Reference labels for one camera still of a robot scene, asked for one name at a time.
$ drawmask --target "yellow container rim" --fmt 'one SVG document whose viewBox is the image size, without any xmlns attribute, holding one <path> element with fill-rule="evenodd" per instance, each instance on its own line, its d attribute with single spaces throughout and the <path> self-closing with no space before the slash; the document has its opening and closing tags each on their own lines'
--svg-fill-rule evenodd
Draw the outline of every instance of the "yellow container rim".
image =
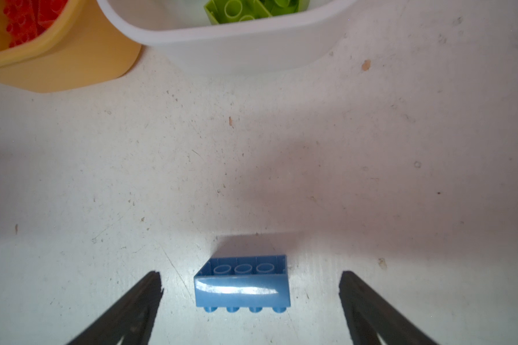
<svg viewBox="0 0 518 345">
<path fill-rule="evenodd" d="M 32 41 L 1 50 L 0 67 L 35 58 L 52 49 L 67 35 L 86 2 L 87 0 L 68 0 L 61 14 L 48 30 Z"/>
</svg>

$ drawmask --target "green building block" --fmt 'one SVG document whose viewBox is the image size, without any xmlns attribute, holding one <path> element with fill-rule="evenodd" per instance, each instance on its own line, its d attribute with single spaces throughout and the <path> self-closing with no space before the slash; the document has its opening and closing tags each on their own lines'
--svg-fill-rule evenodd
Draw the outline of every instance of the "green building block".
<svg viewBox="0 0 518 345">
<path fill-rule="evenodd" d="M 306 10 L 309 0 L 209 0 L 205 12 L 211 24 L 242 22 Z"/>
</svg>

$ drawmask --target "white table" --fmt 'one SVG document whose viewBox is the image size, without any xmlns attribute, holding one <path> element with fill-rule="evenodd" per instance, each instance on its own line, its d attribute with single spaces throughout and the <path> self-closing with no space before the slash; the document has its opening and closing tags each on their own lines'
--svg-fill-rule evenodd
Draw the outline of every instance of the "white table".
<svg viewBox="0 0 518 345">
<path fill-rule="evenodd" d="M 287 254 L 292 307 L 196 308 L 219 247 Z M 66 343 L 150 270 L 151 344 L 350 344 L 348 269 L 441 344 L 518 344 L 518 0 L 359 0 L 283 73 L 148 49 L 101 85 L 0 85 L 0 344 Z"/>
</svg>

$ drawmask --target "white tabletop surface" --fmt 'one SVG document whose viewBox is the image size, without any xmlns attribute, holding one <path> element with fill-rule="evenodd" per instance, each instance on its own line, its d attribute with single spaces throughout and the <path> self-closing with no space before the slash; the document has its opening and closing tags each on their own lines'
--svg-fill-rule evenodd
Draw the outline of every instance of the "white tabletop surface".
<svg viewBox="0 0 518 345">
<path fill-rule="evenodd" d="M 351 344 L 343 270 L 441 344 L 518 344 L 518 0 L 354 6 L 292 71 L 146 49 L 100 85 L 0 85 L 0 344 L 66 343 L 151 270 L 151 344 Z M 292 307 L 196 308 L 219 248 L 285 253 Z"/>
</svg>

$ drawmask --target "blue toy brick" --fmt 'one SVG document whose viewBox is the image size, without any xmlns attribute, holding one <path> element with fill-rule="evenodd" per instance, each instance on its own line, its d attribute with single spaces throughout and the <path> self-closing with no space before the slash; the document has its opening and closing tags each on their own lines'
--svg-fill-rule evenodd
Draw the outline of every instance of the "blue toy brick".
<svg viewBox="0 0 518 345">
<path fill-rule="evenodd" d="M 290 306 L 286 256 L 211 258 L 194 276 L 194 290 L 196 306 L 208 313 L 219 307 L 283 313 Z"/>
</svg>

